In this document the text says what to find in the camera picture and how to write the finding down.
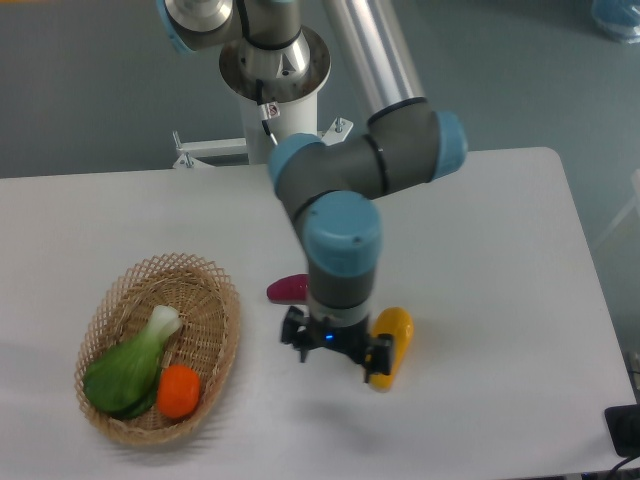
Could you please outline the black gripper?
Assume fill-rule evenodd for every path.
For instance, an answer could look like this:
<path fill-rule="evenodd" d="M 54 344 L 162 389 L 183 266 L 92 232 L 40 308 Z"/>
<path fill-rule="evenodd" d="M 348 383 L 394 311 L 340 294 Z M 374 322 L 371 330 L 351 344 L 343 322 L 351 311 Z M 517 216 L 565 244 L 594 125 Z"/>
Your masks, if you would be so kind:
<path fill-rule="evenodd" d="M 389 376 L 394 363 L 394 336 L 383 333 L 368 334 L 369 318 L 350 325 L 336 327 L 309 317 L 290 306 L 281 327 L 280 342 L 291 345 L 305 363 L 310 351 L 324 348 L 348 357 L 355 364 L 363 364 L 364 382 L 373 375 Z"/>

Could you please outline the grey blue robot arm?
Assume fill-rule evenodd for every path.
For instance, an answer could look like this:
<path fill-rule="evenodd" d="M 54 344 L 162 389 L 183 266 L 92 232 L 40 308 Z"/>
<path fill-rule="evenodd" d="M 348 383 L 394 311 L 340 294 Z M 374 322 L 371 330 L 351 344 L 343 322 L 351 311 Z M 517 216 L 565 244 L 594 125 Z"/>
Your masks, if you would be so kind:
<path fill-rule="evenodd" d="M 251 160 L 265 163 L 307 262 L 304 308 L 291 307 L 281 340 L 301 356 L 331 350 L 366 381 L 391 377 L 409 342 L 402 321 L 369 319 L 382 248 L 375 200 L 457 171 L 467 155 L 458 118 L 430 107 L 392 4 L 328 1 L 324 7 L 365 111 L 364 135 L 330 143 L 312 99 L 329 77 L 324 40 L 297 1 L 160 1 L 176 50 L 220 46 L 227 86 L 249 106 Z"/>

